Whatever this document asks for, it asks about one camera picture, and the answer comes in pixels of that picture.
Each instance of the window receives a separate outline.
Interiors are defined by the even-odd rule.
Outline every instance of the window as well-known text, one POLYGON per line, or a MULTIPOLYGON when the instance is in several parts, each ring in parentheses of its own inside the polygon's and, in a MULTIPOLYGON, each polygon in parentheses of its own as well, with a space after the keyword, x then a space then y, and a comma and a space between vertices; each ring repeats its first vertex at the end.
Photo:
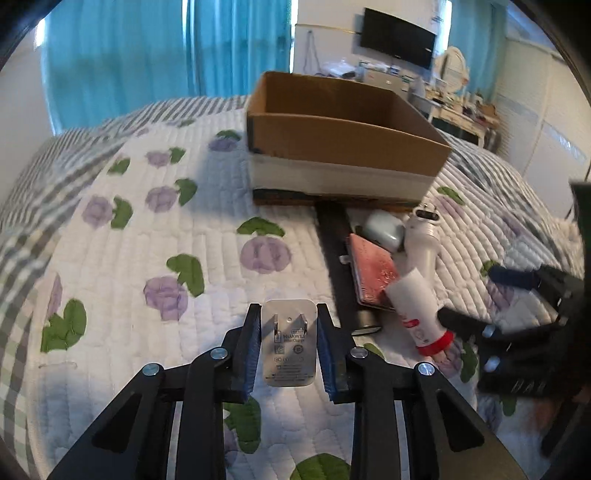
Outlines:
POLYGON ((291 0, 291 50, 290 50, 290 72, 294 71, 294 46, 296 42, 296 23, 297 23, 298 0, 291 0))
POLYGON ((35 27, 35 48, 41 47, 45 41, 45 18, 35 27))
POLYGON ((441 23, 439 24, 439 35, 435 40, 435 56, 441 55, 447 50, 449 31, 452 27, 452 2, 447 0, 441 12, 441 23))

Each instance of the television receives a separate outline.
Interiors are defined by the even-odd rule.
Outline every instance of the television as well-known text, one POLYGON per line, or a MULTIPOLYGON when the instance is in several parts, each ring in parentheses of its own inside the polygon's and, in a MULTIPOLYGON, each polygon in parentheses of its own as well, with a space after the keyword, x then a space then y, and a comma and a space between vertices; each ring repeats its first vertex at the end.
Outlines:
POLYGON ((360 45, 428 70, 435 34, 401 18, 366 8, 360 45))

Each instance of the purple flower pattern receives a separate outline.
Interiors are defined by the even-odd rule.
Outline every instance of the purple flower pattern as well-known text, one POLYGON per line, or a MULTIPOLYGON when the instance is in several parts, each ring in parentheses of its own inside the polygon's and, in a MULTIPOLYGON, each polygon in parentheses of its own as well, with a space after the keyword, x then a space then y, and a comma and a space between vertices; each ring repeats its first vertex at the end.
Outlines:
POLYGON ((238 142, 234 138, 216 137, 209 142, 209 149, 214 152, 231 152, 237 146, 238 142))
POLYGON ((187 311, 187 291, 175 277, 150 278, 144 287, 146 305, 160 311, 162 321, 180 320, 187 311))
POLYGON ((56 274, 56 279, 53 281, 53 287, 51 288, 51 295, 49 297, 49 304, 47 305, 47 315, 45 320, 49 320, 49 317, 54 313, 57 313, 61 304, 61 295, 63 294, 63 288, 61 286, 61 278, 59 274, 56 274))
POLYGON ((503 215, 502 218, 503 223, 506 225, 508 229, 508 232, 512 233, 512 236, 507 235, 507 238, 516 238, 525 233, 525 228, 511 215, 503 215))
POLYGON ((146 195, 146 205, 154 213, 168 212, 176 203, 177 191, 172 187, 156 187, 146 195))
POLYGON ((236 434, 228 428, 225 422, 223 424, 223 452, 226 465, 233 465, 238 456, 238 443, 236 442, 236 434))
POLYGON ((503 419, 503 408, 498 398, 492 395, 478 395, 478 415, 492 430, 492 433, 496 434, 503 419))
POLYGON ((515 294, 512 287, 496 284, 490 278, 484 280, 484 285, 489 294, 489 297, 485 300, 485 306, 491 316, 511 306, 515 294))
POLYGON ((113 218, 113 206, 105 197, 93 195, 84 212, 82 212, 82 219, 92 225, 94 228, 106 225, 113 218))
POLYGON ((153 167, 165 167, 170 163, 170 152, 154 150, 147 152, 146 158, 148 159, 148 163, 153 167))
POLYGON ((282 240, 271 236, 250 239, 240 252, 240 263, 248 270, 269 274, 280 272, 291 261, 291 252, 282 240))

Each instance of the metal bolt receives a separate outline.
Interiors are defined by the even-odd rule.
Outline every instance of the metal bolt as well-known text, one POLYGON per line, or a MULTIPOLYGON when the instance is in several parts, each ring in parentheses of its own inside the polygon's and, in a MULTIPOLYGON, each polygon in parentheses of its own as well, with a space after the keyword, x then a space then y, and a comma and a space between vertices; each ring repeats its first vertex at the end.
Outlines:
POLYGON ((487 325, 484 327, 484 330, 482 331, 482 336, 485 338, 490 338, 492 337, 492 334, 495 333, 495 326, 494 325, 487 325))
POLYGON ((160 365, 158 365, 158 364, 145 364, 142 369, 142 373, 146 377, 153 377, 159 371, 160 371, 160 365))
POLYGON ((228 356, 228 351, 224 347, 219 346, 217 348, 214 348, 211 352, 209 352, 209 355, 214 360, 223 360, 228 356))
POLYGON ((349 352, 353 358, 365 358, 369 352, 362 346, 354 346, 349 352))
POLYGON ((501 359, 497 356, 490 357, 484 364, 484 371, 487 373, 494 372, 496 367, 501 363, 501 359))
POLYGON ((420 363, 417 367, 418 372, 421 375, 431 376, 435 373, 435 367, 432 366, 429 362, 420 363))

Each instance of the cardboard box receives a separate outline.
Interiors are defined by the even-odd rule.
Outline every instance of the cardboard box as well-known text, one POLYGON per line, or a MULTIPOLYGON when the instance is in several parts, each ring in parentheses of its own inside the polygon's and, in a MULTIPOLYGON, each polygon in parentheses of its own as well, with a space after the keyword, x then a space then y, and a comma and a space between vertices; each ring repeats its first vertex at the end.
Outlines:
POLYGON ((350 80, 266 72, 246 111, 257 203, 318 197, 410 210, 450 146, 396 93, 350 80))

